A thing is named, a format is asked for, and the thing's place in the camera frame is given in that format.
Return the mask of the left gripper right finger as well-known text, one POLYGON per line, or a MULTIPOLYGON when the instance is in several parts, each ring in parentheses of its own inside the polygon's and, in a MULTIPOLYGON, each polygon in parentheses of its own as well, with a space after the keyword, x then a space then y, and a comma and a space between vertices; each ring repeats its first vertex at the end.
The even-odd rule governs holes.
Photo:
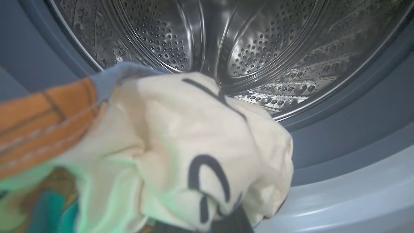
POLYGON ((210 233, 254 233, 242 205, 224 219, 212 224, 210 233))

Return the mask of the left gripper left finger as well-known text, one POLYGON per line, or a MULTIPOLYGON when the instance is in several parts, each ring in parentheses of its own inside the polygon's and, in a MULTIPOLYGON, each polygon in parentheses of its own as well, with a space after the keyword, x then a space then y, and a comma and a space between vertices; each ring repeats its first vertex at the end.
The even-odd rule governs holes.
POLYGON ((156 222, 152 227, 151 233, 197 233, 197 231, 175 227, 162 222, 156 222))

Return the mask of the cream garment with black print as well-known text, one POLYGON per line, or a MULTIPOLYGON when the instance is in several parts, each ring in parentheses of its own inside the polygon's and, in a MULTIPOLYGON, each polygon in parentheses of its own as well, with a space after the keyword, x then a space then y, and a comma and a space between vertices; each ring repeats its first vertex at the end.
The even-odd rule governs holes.
POLYGON ((74 176, 75 233, 207 233, 243 206, 252 226, 284 204, 291 135, 200 73, 117 83, 84 137, 50 162, 74 176))

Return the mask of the blue garment with orange patches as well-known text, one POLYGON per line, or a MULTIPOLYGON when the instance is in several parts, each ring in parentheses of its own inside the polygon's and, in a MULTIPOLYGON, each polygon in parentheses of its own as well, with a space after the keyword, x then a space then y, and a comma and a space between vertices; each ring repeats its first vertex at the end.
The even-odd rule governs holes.
POLYGON ((163 74, 122 62, 90 78, 0 102, 0 233, 75 233, 74 176, 50 162, 97 122, 119 81, 163 74))

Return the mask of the white washing machine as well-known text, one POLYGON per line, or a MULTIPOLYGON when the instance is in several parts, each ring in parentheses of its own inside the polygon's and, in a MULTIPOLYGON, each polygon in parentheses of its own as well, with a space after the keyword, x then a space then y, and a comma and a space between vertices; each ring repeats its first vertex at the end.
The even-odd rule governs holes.
POLYGON ((286 207, 257 233, 414 233, 414 144, 363 170, 293 186, 286 207))

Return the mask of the grey rubber door seal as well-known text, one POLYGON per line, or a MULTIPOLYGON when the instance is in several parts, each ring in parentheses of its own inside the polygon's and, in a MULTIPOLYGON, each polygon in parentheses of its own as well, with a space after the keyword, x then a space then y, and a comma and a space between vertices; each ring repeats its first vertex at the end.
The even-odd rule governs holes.
MULTIPOLYGON (((0 0, 0 100, 94 73, 45 0, 0 0)), ((364 72, 282 125, 292 134, 293 186, 363 170, 414 144, 414 9, 364 72)))

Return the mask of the steel washing machine drum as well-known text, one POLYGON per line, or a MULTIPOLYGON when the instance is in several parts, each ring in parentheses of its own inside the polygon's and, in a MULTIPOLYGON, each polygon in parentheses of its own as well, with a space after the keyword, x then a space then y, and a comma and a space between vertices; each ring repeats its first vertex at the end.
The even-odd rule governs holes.
POLYGON ((347 85, 410 21, 414 0, 46 0, 84 57, 201 72, 276 121, 347 85))

